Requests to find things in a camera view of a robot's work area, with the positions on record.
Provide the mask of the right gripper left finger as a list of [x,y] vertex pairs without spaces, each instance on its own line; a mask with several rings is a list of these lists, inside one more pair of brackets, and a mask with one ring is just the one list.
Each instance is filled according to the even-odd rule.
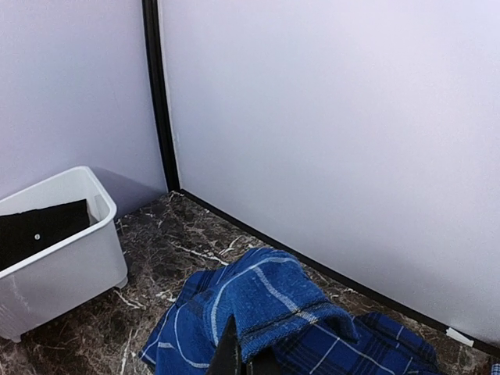
[[206,375],[244,375],[246,365],[242,361],[234,316],[230,316],[209,364]]

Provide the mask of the dark blue plaid shirt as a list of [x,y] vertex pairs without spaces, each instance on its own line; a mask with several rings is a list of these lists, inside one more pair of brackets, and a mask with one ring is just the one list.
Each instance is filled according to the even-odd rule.
[[253,248],[193,273],[140,352],[156,374],[205,374],[234,316],[248,365],[272,348],[282,374],[437,374],[434,348],[378,312],[335,305],[287,252]]

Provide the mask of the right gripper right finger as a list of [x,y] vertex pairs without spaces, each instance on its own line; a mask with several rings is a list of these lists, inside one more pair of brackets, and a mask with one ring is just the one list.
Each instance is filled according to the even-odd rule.
[[272,348],[266,348],[248,362],[249,375],[281,375],[279,363]]

